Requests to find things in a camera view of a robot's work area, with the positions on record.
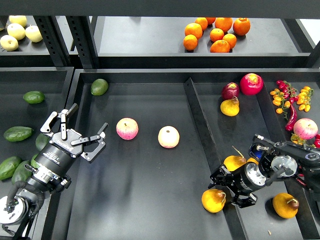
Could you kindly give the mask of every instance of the orange fruit pile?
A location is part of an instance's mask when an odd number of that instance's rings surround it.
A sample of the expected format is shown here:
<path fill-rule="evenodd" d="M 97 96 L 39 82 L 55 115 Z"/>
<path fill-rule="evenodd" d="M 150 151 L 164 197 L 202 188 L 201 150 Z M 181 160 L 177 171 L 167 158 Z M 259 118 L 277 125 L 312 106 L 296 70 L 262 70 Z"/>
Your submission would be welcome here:
<path fill-rule="evenodd" d="M 213 42 L 210 48 L 211 53 L 228 53 L 236 46 L 237 36 L 246 35 L 251 27 L 250 21 L 246 17 L 239 17 L 234 22 L 231 17 L 198 17 L 184 29 L 184 48 L 188 51 L 194 50 L 198 46 L 203 32 L 213 23 L 214 27 L 209 34 L 210 40 Z M 234 34 L 228 33 L 231 28 L 233 28 Z"/>

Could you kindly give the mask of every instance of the red chili pepper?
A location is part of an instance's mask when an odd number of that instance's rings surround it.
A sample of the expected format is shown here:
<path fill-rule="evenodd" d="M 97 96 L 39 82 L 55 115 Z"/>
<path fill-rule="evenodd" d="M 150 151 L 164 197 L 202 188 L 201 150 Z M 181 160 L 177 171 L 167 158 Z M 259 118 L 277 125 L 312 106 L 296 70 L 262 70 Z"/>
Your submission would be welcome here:
<path fill-rule="evenodd" d="M 290 113 L 291 113 L 291 116 L 289 118 L 289 121 L 285 125 L 285 130 L 287 130 L 287 131 L 292 131 L 294 129 L 294 125 L 295 125 L 295 123 L 297 121 L 297 117 L 298 117 L 297 111 L 292 104 L 290 104 Z"/>

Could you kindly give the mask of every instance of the pink apple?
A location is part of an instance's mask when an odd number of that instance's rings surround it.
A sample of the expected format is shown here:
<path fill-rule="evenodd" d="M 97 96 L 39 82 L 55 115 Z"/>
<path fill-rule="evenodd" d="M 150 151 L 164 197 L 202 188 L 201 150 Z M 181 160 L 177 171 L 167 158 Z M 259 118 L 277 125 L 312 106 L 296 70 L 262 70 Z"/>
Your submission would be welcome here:
<path fill-rule="evenodd" d="M 317 124 L 309 118 L 301 118 L 295 122 L 293 132 L 304 140 L 312 139 L 318 133 Z"/>
<path fill-rule="evenodd" d="M 124 140 L 134 139 L 139 131 L 137 122 L 130 117 L 125 117 L 118 121 L 115 129 L 120 138 Z"/>
<path fill-rule="evenodd" d="M 160 129 L 158 141 L 162 147 L 166 149 L 172 149 L 178 145 L 179 140 L 179 132 L 173 126 L 164 126 Z"/>

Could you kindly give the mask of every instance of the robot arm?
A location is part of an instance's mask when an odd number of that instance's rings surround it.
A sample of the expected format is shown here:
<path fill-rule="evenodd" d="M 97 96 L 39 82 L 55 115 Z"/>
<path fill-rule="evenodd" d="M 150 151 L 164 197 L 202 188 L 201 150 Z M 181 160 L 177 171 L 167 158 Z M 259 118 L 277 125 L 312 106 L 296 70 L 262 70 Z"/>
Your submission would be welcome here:
<path fill-rule="evenodd" d="M 51 113 L 40 129 L 50 140 L 34 159 L 39 167 L 25 165 L 25 168 L 33 173 L 32 176 L 26 182 L 17 181 L 8 196 L 0 199 L 0 223 L 6 232 L 13 235 L 12 239 L 22 239 L 21 229 L 25 228 L 26 232 L 29 232 L 28 229 L 30 230 L 33 219 L 46 197 L 68 188 L 71 178 L 67 172 L 78 157 L 92 163 L 106 147 L 104 131 L 108 127 L 107 123 L 102 125 L 96 135 L 90 137 L 83 137 L 67 127 L 68 118 L 77 109 L 78 105 L 73 104 L 70 109 Z M 54 133 L 52 128 L 58 120 L 60 129 Z M 92 152 L 86 152 L 85 147 L 91 144 L 97 144 L 96 148 Z M 19 224 L 16 232 L 8 230 L 9 225 Z"/>
<path fill-rule="evenodd" d="M 255 135 L 248 154 L 258 164 L 247 162 L 232 172 L 222 165 L 210 176 L 212 182 L 208 188 L 228 187 L 234 193 L 231 202 L 245 208 L 256 203 L 257 196 L 253 192 L 274 181 L 295 178 L 298 184 L 313 193 L 315 200 L 320 200 L 320 152 L 316 148 L 291 141 L 273 142 Z"/>

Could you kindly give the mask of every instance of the green fruit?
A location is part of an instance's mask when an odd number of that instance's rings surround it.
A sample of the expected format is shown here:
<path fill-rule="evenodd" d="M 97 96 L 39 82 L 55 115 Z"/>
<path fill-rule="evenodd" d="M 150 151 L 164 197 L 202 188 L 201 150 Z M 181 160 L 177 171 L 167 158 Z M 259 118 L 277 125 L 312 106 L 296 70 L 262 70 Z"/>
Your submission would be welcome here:
<path fill-rule="evenodd" d="M 13 126 L 4 132 L 3 136 L 9 142 L 19 142 L 29 138 L 34 130 L 27 126 Z"/>
<path fill-rule="evenodd" d="M 23 99 L 28 104 L 39 104 L 45 100 L 45 95 L 41 91 L 28 91 L 23 95 Z"/>
<path fill-rule="evenodd" d="M 40 152 L 48 144 L 49 137 L 40 133 L 35 139 L 35 147 Z"/>
<path fill-rule="evenodd" d="M 33 155 L 31 162 L 30 162 L 30 165 L 36 169 L 38 169 L 40 167 L 40 165 L 35 160 L 37 156 L 38 156 L 38 153 Z"/>
<path fill-rule="evenodd" d="M 11 178 L 22 159 L 18 156 L 11 156 L 0 164 L 0 180 Z"/>
<path fill-rule="evenodd" d="M 28 177 L 32 175 L 32 172 L 28 171 L 25 168 L 26 164 L 30 164 L 30 161 L 23 161 L 19 164 L 19 166 L 14 171 L 14 174 L 11 178 L 12 184 L 15 184 L 17 181 L 25 182 Z"/>
<path fill-rule="evenodd" d="M 108 82 L 102 78 L 96 79 L 91 85 L 91 94 L 101 96 L 108 90 Z"/>

